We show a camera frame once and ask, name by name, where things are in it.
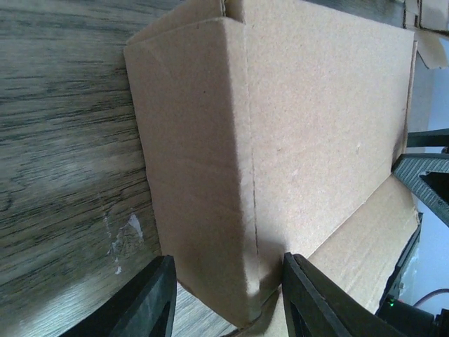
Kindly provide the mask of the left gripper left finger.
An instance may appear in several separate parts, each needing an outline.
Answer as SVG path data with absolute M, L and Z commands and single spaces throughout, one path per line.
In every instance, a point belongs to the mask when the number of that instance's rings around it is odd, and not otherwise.
M 63 336 L 171 336 L 177 280 L 172 256 L 157 256 Z

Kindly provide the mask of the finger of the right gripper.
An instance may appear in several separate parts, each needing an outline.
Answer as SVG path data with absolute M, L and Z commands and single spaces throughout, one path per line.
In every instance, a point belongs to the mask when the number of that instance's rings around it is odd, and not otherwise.
M 448 147 L 449 129 L 409 132 L 407 147 Z
M 392 173 L 448 226 L 448 154 L 402 154 Z

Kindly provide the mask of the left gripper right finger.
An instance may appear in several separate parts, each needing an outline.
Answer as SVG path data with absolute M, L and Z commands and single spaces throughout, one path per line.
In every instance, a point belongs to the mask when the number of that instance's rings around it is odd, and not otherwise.
M 410 335 L 369 312 L 300 254 L 284 254 L 282 295 L 289 336 Z

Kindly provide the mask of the brown cardboard box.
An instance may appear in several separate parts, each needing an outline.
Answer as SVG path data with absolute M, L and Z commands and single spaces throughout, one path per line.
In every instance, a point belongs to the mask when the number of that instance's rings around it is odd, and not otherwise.
M 308 1 L 186 1 L 124 48 L 161 251 L 242 336 L 300 254 L 369 312 L 418 226 L 393 177 L 414 34 Z

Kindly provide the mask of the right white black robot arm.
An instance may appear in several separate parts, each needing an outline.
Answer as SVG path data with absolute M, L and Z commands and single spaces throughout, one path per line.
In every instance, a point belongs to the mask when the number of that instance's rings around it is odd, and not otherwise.
M 394 163 L 392 173 L 413 195 L 442 222 L 448 224 L 448 129 L 411 132 L 408 147 L 442 147 L 441 153 L 402 154 Z M 380 301 L 376 316 L 404 336 L 447 336 L 448 310 L 432 315 L 394 297 L 401 272 L 416 247 L 420 229 L 416 229 L 399 258 L 393 275 Z

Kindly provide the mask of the stack of flat cardboard blanks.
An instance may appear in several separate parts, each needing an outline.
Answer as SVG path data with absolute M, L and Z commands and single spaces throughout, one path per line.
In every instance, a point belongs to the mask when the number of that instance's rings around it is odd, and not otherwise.
M 417 52 L 430 70 L 448 67 L 442 39 L 448 40 L 447 0 L 405 0 L 403 26 L 415 33 Z

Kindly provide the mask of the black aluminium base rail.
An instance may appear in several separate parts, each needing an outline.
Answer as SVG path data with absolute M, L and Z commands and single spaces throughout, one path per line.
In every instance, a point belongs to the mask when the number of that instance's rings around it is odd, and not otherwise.
M 418 245 L 420 242 L 420 234 L 422 228 L 423 213 L 417 213 L 417 229 L 413 232 L 403 249 L 400 258 L 398 259 L 394 271 L 387 280 L 384 293 L 379 301 L 379 308 L 376 310 L 377 314 L 386 302 L 393 302 L 398 300 L 406 291 L 406 274 L 410 265 L 416 260 Z

